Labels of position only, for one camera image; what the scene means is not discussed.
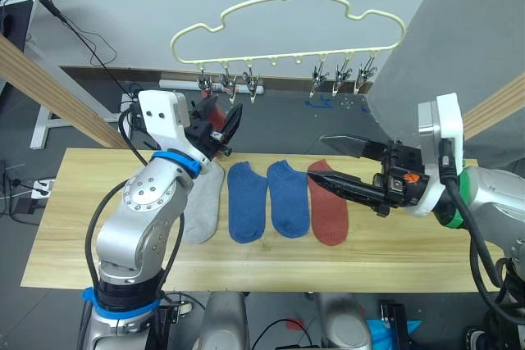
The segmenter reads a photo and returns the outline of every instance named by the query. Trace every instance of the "blue tape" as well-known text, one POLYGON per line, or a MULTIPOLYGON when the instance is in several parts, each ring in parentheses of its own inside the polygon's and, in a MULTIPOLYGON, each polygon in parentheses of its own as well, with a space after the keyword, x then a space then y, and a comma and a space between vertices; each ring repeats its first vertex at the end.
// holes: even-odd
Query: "blue tape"
POLYGON ((146 305, 145 307, 139 307, 137 309, 134 309, 133 311, 107 311, 106 309, 102 308, 100 305, 98 305, 97 298, 95 297, 93 287, 88 287, 82 292, 82 298, 86 301, 91 301, 93 303, 93 307, 95 308, 95 311, 97 313, 105 318, 110 320, 123 320, 123 319, 131 319, 136 316, 140 316, 144 313, 147 313, 149 311, 152 311, 161 303, 161 300, 158 299, 156 301, 153 301, 149 305, 146 305))
POLYGON ((184 157, 180 155, 179 153, 175 153, 175 152, 157 151, 151 156, 152 159, 154 159, 155 157, 173 160, 175 163, 179 163, 183 165, 188 170, 193 172, 193 174, 190 174, 192 175, 193 178, 196 178, 197 176, 199 176, 201 168, 202 168, 200 165, 200 161, 191 160, 188 157, 184 157))

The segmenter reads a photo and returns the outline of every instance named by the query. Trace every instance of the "electrical outlet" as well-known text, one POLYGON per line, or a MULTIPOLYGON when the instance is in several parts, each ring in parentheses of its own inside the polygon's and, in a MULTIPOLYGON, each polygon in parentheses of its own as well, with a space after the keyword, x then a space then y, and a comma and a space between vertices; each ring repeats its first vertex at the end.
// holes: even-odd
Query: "electrical outlet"
POLYGON ((35 189, 45 190, 46 192, 48 192, 48 194, 43 195, 38 190, 32 190, 31 191, 31 198, 34 198, 34 199, 37 199, 37 200, 49 198, 49 196, 51 196, 51 191, 53 190, 53 185, 54 184, 55 184, 55 180, 40 180, 40 181, 36 180, 33 183, 33 187, 35 189))

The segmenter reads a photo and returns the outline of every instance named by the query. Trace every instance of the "metal clip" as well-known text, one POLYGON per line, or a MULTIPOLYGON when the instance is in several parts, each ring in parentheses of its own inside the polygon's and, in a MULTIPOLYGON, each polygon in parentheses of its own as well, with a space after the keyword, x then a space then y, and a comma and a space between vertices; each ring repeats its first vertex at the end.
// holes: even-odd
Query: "metal clip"
POLYGON ((204 75, 204 69, 201 69, 200 76, 197 77, 197 84, 204 92, 212 92, 212 77, 210 75, 204 75))
POLYGON ((228 71, 228 67, 224 68, 225 74, 221 74, 221 85, 224 87, 224 90, 228 93, 228 96, 230 96, 230 103, 233 104, 235 101, 235 94, 237 92, 236 85, 237 85, 237 79, 239 76, 233 76, 230 77, 230 72, 228 71))
POLYGON ((372 67, 375 58, 375 55, 371 55, 364 67, 363 65, 359 67, 358 76, 354 82, 354 94, 358 94, 367 80, 376 74, 377 67, 372 67))
POLYGON ((322 65, 324 65, 325 61, 321 60, 321 63, 319 63, 319 69, 317 66, 313 68, 312 73, 312 89, 310 89, 310 98, 313 97, 316 90, 322 85, 323 82, 325 82, 327 76, 330 73, 323 74, 322 73, 322 65))
POLYGON ((247 73, 246 71, 243 73, 243 80, 246 83, 246 86, 248 87, 249 99, 253 103, 255 101, 255 95, 257 94, 257 85, 261 80, 261 75, 258 75, 257 78, 255 78, 252 74, 252 66, 248 66, 248 70, 249 73, 247 73))
POLYGON ((339 92, 339 88, 341 87, 341 85, 350 77, 350 74, 352 74, 352 69, 349 68, 348 70, 346 70, 348 60, 348 58, 345 59, 345 63, 343 63, 341 70, 339 70, 339 65, 336 66, 336 81, 331 87, 332 96, 337 95, 337 92, 339 92))

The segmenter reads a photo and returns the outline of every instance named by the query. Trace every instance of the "clothes hanger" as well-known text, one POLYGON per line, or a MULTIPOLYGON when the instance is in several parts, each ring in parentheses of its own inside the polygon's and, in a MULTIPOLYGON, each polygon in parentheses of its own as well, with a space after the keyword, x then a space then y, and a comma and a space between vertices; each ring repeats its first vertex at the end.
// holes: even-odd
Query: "clothes hanger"
POLYGON ((220 32, 221 30, 226 28, 226 17, 232 14, 233 12, 240 10, 242 8, 253 6, 255 4, 264 3, 264 2, 274 2, 274 1, 277 1, 277 0, 248 0, 246 2, 241 2, 239 4, 236 4, 232 7, 225 9, 221 13, 220 15, 221 24, 218 26, 215 26, 212 28, 209 25, 206 25, 201 22, 198 24, 188 26, 187 28, 184 28, 183 30, 176 33, 171 39, 170 45, 171 45, 171 52, 173 56, 175 57, 177 61, 181 63, 196 65, 201 71, 204 70, 204 67, 208 63, 220 63, 222 64, 223 67, 228 68, 231 61, 245 61, 248 67, 252 67, 253 61, 268 60, 272 66, 275 66, 277 64, 277 60, 281 58, 292 57, 295 59, 295 63, 300 64, 304 57, 319 56, 321 62, 324 62, 326 58, 328 57, 328 55, 331 55, 331 54, 344 54, 345 58, 349 58, 349 57, 352 57, 357 52, 370 52, 371 55, 373 54, 373 56, 376 56, 381 51, 386 51, 386 50, 398 47, 403 42, 404 36, 406 35, 406 26, 404 22, 398 16, 395 16, 394 14, 390 14, 389 12, 386 12, 386 11, 370 9, 370 10, 366 10, 360 16, 355 16, 353 14, 350 14, 350 4, 346 0, 327 0, 330 2, 338 2, 342 4, 343 6, 345 6, 345 17, 348 18, 349 20, 362 20, 371 14, 376 14, 379 16, 383 16, 385 18, 389 18, 399 25, 399 27, 401 28, 401 35, 395 43, 390 44, 390 45, 381 46, 381 47, 347 48, 347 49, 336 49, 336 50, 331 50, 331 51, 289 52, 289 53, 277 53, 277 54, 272 54, 272 55, 250 55, 250 56, 243 56, 243 57, 218 57, 218 58, 213 58, 213 59, 194 59, 194 60, 183 59, 179 56, 179 53, 176 50, 176 43, 185 34, 188 34, 189 32, 199 29, 199 28, 204 28, 210 33, 220 32))

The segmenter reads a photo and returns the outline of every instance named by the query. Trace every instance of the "floor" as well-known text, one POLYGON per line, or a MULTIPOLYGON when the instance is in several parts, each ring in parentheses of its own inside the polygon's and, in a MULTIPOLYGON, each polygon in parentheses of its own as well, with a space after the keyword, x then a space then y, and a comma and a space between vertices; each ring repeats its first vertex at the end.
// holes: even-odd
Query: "floor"
MULTIPOLYGON (((119 107, 120 93, 106 81, 79 81, 112 111, 119 107)), ((154 84, 142 84, 154 88, 154 84)), ((334 153, 318 138, 324 134, 366 133, 371 139, 386 136, 372 119, 363 98, 354 95, 328 95, 307 103, 304 92, 267 91, 249 104, 246 95, 242 125, 231 142, 238 152, 334 153)), ((189 100, 199 100, 196 93, 189 100)), ((220 103, 227 109, 224 95, 220 103)), ((51 130, 44 150, 32 151, 29 143, 39 106, 16 89, 6 89, 0 97, 0 160, 11 177, 28 183, 57 173, 67 147, 94 148, 98 145, 71 128, 51 130)), ((26 220, 38 221, 43 210, 26 220)), ((80 291, 27 289, 20 287, 36 227, 19 225, 7 216, 0 220, 0 349, 70 350, 75 347, 79 325, 80 291)), ((207 293, 191 293, 205 302, 207 293)), ((402 302, 410 320, 422 320, 413 337, 429 348, 463 348, 465 327, 479 324, 486 308, 476 293, 452 294, 357 294, 367 318, 379 316, 378 301, 402 302)), ((247 297, 250 337, 257 338, 270 322, 284 317, 301 318, 319 343, 320 326, 314 302, 302 293, 251 293, 247 297)), ((190 350, 203 313, 196 309, 172 329, 171 350, 190 350)), ((260 342, 260 349, 295 344, 301 333, 278 325, 260 342)), ((301 344, 307 344, 302 338, 301 344)))

